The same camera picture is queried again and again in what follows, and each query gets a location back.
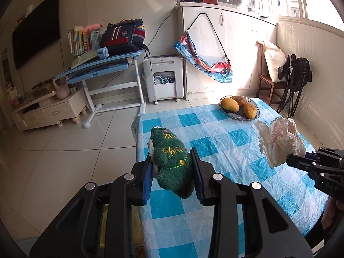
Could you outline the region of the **green plush toy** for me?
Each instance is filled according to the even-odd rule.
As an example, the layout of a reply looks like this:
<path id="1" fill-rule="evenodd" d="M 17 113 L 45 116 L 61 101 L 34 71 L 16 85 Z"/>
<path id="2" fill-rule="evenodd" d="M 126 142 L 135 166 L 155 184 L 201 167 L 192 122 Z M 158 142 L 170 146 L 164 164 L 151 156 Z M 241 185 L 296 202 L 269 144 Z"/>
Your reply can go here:
<path id="1" fill-rule="evenodd" d="M 194 190 L 192 159 L 184 143 L 169 129 L 155 126 L 147 143 L 159 186 L 181 199 Z"/>

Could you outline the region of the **white plastic bag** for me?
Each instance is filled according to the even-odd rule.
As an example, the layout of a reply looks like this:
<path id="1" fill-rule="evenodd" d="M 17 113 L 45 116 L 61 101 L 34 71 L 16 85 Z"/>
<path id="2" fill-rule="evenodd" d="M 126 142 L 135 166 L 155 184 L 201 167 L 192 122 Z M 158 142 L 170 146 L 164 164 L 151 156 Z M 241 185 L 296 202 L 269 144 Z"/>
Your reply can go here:
<path id="1" fill-rule="evenodd" d="M 284 164 L 291 154 L 305 157 L 305 142 L 291 118 L 277 117 L 270 125 L 256 121 L 253 128 L 258 133 L 260 151 L 272 169 Z"/>

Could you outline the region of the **yellow plastic trash bin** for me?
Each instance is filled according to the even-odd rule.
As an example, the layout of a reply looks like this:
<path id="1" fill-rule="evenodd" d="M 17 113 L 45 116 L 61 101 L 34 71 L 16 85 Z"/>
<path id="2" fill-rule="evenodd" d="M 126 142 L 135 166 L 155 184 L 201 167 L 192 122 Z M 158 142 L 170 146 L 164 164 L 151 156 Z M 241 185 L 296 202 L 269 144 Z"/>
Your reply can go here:
<path id="1" fill-rule="evenodd" d="M 105 247 L 107 214 L 108 214 L 108 205 L 105 204 L 103 206 L 103 214 L 102 214 L 102 220 L 101 220 L 101 225 L 100 225 L 100 242 L 99 242 L 100 249 L 104 249 Z M 131 215 L 132 215 L 132 218 L 131 218 L 132 219 L 132 235 L 133 235 L 134 245 L 138 245 L 142 242 L 142 231 L 141 231 L 139 209 L 137 206 L 132 206 Z"/>

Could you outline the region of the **blue white checkered tablecloth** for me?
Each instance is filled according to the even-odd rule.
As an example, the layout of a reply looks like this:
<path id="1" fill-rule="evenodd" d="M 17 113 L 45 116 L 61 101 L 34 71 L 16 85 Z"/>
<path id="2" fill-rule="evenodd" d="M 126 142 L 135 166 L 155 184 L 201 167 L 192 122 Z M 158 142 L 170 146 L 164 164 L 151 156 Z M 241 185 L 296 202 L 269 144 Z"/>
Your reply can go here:
<path id="1" fill-rule="evenodd" d="M 139 115 L 132 124 L 137 161 L 146 159 L 151 129 L 171 130 L 186 149 L 196 148 L 201 160 L 231 181 L 259 182 L 306 235 L 321 217 L 327 195 L 315 189 L 306 172 L 281 165 L 271 168 L 260 152 L 252 121 L 225 115 L 218 104 Z M 196 195 L 181 199 L 153 181 L 147 204 L 139 209 L 147 257 L 207 257 L 213 207 Z"/>

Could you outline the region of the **yellow mango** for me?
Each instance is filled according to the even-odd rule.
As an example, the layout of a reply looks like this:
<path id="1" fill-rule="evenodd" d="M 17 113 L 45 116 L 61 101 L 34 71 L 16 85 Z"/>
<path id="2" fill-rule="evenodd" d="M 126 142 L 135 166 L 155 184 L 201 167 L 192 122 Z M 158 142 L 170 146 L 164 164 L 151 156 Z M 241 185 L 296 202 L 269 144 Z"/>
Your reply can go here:
<path id="1" fill-rule="evenodd" d="M 240 109 L 240 106 L 232 97 L 224 97 L 221 99 L 220 105 L 223 109 L 231 112 L 238 112 Z"/>

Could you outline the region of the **orange round fruit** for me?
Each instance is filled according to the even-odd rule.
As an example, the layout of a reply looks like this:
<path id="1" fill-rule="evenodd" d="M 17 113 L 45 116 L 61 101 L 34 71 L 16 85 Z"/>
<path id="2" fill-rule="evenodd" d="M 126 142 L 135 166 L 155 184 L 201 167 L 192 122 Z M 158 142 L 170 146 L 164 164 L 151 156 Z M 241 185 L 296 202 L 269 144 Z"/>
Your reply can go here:
<path id="1" fill-rule="evenodd" d="M 244 113 L 248 119 L 254 119 L 257 114 L 257 108 L 253 103 L 244 104 Z"/>

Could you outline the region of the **brown fruit at back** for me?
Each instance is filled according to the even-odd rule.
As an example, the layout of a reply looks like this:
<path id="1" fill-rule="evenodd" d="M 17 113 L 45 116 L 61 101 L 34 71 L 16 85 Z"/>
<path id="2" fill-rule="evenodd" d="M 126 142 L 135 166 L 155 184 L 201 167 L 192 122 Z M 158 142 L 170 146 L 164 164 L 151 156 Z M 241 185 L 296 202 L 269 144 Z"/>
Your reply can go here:
<path id="1" fill-rule="evenodd" d="M 234 101 L 236 101 L 236 103 L 238 104 L 238 106 L 241 108 L 243 107 L 246 103 L 247 103 L 247 98 L 241 95 L 234 95 L 231 96 L 231 99 L 233 99 Z"/>

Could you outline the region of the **colourful hanging cloth bag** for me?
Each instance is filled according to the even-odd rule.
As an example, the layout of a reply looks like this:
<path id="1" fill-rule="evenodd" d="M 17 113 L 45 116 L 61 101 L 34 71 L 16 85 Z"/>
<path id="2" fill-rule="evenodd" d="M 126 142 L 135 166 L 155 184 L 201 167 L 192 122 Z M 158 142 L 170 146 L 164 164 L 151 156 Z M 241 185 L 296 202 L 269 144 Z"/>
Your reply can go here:
<path id="1" fill-rule="evenodd" d="M 195 68 L 219 83 L 232 83 L 233 72 L 229 61 L 209 63 L 198 55 L 189 33 L 185 32 L 174 48 Z"/>

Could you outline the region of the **cream tv cabinet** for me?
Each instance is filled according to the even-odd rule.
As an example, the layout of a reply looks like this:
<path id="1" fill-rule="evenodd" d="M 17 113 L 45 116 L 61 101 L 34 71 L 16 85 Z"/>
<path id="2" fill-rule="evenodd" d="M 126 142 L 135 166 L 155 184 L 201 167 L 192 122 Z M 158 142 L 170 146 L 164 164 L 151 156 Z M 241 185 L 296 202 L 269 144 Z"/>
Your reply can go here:
<path id="1" fill-rule="evenodd" d="M 65 99 L 58 99 L 55 91 L 36 100 L 19 106 L 11 112 L 15 125 L 20 131 L 46 127 L 62 126 L 71 119 L 80 123 L 81 115 L 86 113 L 87 101 L 82 90 L 71 93 Z"/>

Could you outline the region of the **pink kettlebell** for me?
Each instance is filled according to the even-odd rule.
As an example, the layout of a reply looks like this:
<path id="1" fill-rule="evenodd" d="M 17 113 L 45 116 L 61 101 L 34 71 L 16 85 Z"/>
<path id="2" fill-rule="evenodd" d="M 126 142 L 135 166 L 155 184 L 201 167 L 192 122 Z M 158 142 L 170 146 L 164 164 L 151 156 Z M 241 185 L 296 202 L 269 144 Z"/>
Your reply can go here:
<path id="1" fill-rule="evenodd" d="M 68 82 L 66 77 L 60 77 L 59 79 L 52 80 L 53 86 L 55 87 L 56 97 L 60 100 L 65 99 L 70 94 Z"/>

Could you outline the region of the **white balcony cabinet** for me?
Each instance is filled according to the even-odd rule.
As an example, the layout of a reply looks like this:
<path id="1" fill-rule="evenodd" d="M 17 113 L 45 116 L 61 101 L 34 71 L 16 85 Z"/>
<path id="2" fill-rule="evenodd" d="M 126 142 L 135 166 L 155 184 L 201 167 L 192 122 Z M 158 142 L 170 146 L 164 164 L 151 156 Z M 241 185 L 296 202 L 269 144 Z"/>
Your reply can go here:
<path id="1" fill-rule="evenodd" d="M 189 32 L 198 55 L 210 64 L 229 59 L 233 71 L 231 83 L 219 83 L 185 60 L 186 100 L 254 95 L 260 73 L 257 41 L 276 43 L 276 21 L 223 6 L 187 2 L 179 4 L 177 14 L 179 32 Z"/>

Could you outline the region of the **navy red backpack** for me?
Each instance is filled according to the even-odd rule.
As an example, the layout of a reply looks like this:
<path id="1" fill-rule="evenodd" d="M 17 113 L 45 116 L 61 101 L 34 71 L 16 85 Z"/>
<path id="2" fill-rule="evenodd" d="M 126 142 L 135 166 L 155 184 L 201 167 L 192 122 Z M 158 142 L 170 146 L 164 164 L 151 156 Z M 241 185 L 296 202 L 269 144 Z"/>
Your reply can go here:
<path id="1" fill-rule="evenodd" d="M 100 40 L 100 48 L 106 48 L 110 56 L 149 51 L 144 44 L 146 31 L 142 19 L 109 23 Z"/>

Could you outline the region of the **row of books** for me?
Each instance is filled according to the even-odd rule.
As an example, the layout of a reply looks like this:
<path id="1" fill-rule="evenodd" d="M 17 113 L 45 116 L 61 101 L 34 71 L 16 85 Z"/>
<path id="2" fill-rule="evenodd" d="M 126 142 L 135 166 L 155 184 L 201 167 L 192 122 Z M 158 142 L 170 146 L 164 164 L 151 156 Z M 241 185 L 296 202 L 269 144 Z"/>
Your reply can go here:
<path id="1" fill-rule="evenodd" d="M 74 29 L 68 31 L 67 36 L 71 53 L 74 57 L 78 57 L 91 49 L 100 48 L 102 32 L 94 30 L 90 33 L 84 33 L 80 26 L 76 26 Z"/>

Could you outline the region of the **pink plush toy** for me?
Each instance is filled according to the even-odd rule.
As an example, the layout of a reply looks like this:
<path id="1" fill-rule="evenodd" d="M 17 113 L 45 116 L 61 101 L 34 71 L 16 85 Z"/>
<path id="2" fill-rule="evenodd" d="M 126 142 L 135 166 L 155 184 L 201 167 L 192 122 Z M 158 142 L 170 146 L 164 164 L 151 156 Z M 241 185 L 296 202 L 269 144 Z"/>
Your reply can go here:
<path id="1" fill-rule="evenodd" d="M 93 25 L 88 25 L 84 28 L 81 29 L 82 33 L 91 33 L 92 31 L 98 31 L 102 28 L 103 26 L 101 24 L 93 24 Z"/>

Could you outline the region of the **black wall television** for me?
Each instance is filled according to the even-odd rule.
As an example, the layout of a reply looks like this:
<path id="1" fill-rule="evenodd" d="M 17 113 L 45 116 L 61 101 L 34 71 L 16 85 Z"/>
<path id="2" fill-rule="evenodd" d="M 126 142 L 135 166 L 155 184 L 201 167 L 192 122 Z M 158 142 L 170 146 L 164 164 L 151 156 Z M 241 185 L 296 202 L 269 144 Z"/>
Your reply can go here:
<path id="1" fill-rule="evenodd" d="M 19 69 L 60 38 L 60 0 L 45 0 L 12 33 L 15 68 Z"/>

